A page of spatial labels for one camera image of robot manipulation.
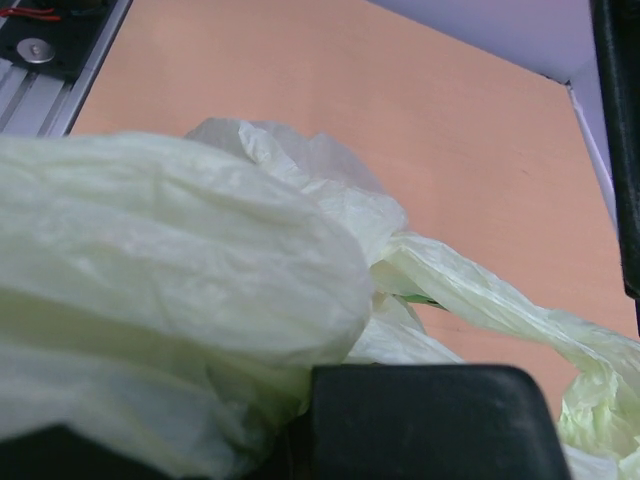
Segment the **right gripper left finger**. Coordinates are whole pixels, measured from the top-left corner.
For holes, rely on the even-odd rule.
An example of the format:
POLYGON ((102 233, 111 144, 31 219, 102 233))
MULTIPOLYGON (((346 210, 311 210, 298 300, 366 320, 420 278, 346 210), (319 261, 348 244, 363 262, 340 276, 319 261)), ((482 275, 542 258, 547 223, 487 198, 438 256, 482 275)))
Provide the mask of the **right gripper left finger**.
POLYGON ((1 477, 12 479, 170 479, 141 461, 116 453, 63 425, 1 441, 1 477))

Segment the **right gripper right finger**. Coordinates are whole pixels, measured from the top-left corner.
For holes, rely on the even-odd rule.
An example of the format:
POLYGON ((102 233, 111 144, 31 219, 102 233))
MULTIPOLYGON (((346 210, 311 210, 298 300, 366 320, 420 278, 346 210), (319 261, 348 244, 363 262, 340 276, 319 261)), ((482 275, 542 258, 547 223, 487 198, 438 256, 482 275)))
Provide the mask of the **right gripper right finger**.
POLYGON ((507 365, 319 367, 314 479, 568 479, 545 398, 507 365))

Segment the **light green plastic bag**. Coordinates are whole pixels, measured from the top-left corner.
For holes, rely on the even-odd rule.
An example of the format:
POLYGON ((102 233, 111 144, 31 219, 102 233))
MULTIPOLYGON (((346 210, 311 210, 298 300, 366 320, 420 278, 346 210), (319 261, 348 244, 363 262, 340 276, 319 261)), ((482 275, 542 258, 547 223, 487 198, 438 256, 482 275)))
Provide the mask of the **light green plastic bag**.
POLYGON ((231 479, 310 402, 316 365, 457 363, 413 310, 545 344, 579 371, 578 479, 639 475, 639 345, 532 303, 329 170, 283 125, 1 139, 1 437, 53 426, 175 477, 231 479))

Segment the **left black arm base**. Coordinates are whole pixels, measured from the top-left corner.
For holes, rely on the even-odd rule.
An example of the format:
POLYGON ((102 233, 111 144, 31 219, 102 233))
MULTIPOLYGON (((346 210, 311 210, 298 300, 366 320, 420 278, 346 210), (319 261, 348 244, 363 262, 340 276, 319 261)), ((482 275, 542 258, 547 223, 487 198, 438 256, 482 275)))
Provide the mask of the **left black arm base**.
POLYGON ((1 9, 1 58, 75 80, 115 7, 114 1, 20 1, 1 9))

